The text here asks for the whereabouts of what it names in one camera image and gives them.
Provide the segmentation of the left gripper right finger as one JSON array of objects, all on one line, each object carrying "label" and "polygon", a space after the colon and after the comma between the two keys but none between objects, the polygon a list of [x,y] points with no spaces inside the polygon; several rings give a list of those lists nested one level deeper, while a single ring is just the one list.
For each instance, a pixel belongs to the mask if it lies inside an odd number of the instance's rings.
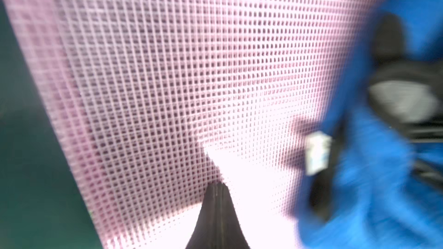
[{"label": "left gripper right finger", "polygon": [[228,187],[217,183],[217,248],[249,249]]}]

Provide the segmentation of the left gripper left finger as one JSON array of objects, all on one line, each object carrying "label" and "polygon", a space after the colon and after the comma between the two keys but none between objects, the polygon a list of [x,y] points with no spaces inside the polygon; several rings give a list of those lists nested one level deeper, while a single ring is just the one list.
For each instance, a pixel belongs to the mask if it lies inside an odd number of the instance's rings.
[{"label": "left gripper left finger", "polygon": [[196,226],[186,249],[213,249],[216,229],[216,196],[217,184],[211,183],[205,191]]}]

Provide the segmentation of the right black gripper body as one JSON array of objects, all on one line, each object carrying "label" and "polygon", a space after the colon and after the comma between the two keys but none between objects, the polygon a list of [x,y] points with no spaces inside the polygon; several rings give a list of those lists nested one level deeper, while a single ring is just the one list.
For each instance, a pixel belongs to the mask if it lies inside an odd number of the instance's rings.
[{"label": "right black gripper body", "polygon": [[366,166],[376,183],[443,184],[443,0],[385,0],[369,42]]}]

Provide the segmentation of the blue microfibre cloth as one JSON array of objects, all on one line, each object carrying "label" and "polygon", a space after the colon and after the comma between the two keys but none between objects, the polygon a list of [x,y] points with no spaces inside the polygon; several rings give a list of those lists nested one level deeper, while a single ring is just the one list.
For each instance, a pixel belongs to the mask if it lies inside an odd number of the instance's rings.
[{"label": "blue microfibre cloth", "polygon": [[305,164],[307,249],[442,248],[443,0],[383,0]]}]

